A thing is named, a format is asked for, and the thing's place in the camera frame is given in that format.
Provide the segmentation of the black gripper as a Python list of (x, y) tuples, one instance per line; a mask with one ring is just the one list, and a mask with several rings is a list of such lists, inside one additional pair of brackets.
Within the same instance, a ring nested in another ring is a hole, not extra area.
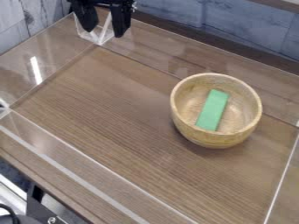
[(71, 4), (79, 23), (87, 32), (99, 25), (99, 16), (95, 7), (110, 7), (112, 26), (116, 38), (122, 38), (131, 27), (132, 11), (136, 9), (136, 0), (67, 0)]

